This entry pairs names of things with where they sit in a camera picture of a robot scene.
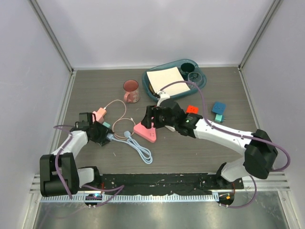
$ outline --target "pink object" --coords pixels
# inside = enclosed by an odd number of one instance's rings
[[[157,140],[156,128],[152,127],[151,129],[146,129],[145,126],[139,123],[133,127],[133,131],[137,135],[145,138],[146,140],[152,143],[154,143]]]
[[[96,116],[96,121],[99,123],[104,122],[104,115],[107,113],[107,111],[104,108],[100,108],[98,111],[93,111],[93,114]]]
[[[139,84],[135,80],[127,80],[123,85],[125,95],[124,100],[127,103],[136,103],[140,99]]]

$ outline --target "cup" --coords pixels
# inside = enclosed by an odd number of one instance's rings
[[[199,87],[199,85],[200,85],[200,83],[202,82],[203,79],[202,79],[202,75],[200,73],[192,72],[192,73],[188,74],[187,80],[192,82],[192,83],[195,83]],[[195,88],[192,84],[189,84],[188,86],[189,86],[190,89]]]
[[[135,80],[127,80],[123,84],[125,91],[124,100],[127,103],[136,103],[140,99],[139,84]]]
[[[195,70],[195,66],[191,63],[183,63],[180,67],[180,73],[182,77],[186,80],[189,73]]]

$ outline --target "cable connector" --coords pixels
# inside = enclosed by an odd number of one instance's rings
[[[108,139],[109,141],[112,141],[113,138],[114,138],[114,135],[113,135],[113,134],[107,134],[107,139]]]
[[[125,136],[126,138],[129,138],[131,135],[132,135],[132,134],[131,134],[129,131],[125,131],[125,132],[124,132],[124,136]]]

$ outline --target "pink triangular block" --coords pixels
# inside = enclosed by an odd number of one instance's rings
[[[151,129],[146,129],[145,126],[139,123],[133,127],[133,131],[137,135],[145,138],[146,140],[152,143],[154,143],[157,140],[156,128],[152,127]]]

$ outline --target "pink mug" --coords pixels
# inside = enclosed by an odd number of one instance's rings
[[[124,100],[127,103],[136,103],[140,99],[139,84],[135,80],[127,80],[123,85],[125,95]]]

